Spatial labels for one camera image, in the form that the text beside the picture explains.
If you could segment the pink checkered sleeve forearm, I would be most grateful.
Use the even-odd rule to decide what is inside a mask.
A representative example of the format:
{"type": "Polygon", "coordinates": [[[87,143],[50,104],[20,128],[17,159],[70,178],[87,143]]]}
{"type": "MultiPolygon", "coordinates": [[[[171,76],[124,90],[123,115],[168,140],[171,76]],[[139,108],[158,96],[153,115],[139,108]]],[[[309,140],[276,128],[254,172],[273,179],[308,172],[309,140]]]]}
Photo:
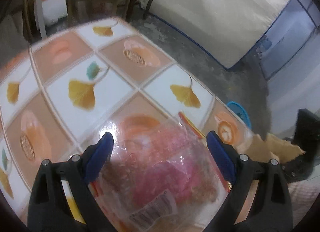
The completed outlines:
{"type": "Polygon", "coordinates": [[[319,181],[299,181],[288,184],[291,197],[293,226],[295,227],[307,214],[319,195],[319,181]]]}

